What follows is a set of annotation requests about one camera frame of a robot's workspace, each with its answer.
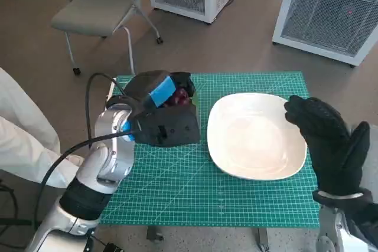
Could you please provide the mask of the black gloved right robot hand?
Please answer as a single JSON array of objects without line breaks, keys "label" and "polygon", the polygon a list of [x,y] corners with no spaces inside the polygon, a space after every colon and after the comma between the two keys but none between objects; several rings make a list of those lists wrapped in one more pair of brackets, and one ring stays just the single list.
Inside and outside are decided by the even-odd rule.
[{"label": "black gloved right robot hand", "polygon": [[340,113],[315,97],[293,95],[284,108],[286,120],[299,128],[307,143],[317,188],[340,197],[360,192],[370,125],[362,121],[349,131]]}]

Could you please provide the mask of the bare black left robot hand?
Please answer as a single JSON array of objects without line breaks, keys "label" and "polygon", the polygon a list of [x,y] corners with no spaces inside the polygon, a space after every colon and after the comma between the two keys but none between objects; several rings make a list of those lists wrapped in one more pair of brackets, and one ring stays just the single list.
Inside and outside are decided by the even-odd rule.
[{"label": "bare black left robot hand", "polygon": [[195,86],[188,72],[146,71],[133,77],[123,91],[126,104],[132,108],[131,118],[198,116],[192,103]]}]

